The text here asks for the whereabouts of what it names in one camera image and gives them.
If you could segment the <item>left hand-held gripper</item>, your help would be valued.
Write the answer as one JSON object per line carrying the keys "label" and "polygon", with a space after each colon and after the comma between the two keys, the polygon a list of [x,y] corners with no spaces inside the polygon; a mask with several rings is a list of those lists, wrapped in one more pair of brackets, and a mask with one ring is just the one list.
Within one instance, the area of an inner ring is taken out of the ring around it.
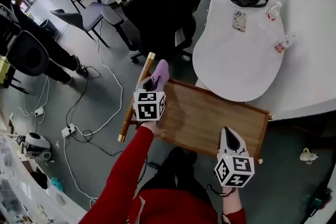
{"label": "left hand-held gripper", "polygon": [[164,92],[155,91],[157,82],[151,76],[138,82],[136,92],[133,94],[137,121],[158,121],[165,110]]}

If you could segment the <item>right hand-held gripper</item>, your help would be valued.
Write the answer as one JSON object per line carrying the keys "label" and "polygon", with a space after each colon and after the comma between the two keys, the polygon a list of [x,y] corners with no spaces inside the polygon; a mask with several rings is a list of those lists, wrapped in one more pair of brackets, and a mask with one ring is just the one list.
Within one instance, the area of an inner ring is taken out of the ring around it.
{"label": "right hand-held gripper", "polygon": [[245,141],[229,127],[220,132],[214,172],[222,187],[233,188],[243,188],[255,174],[254,159],[249,156]]}

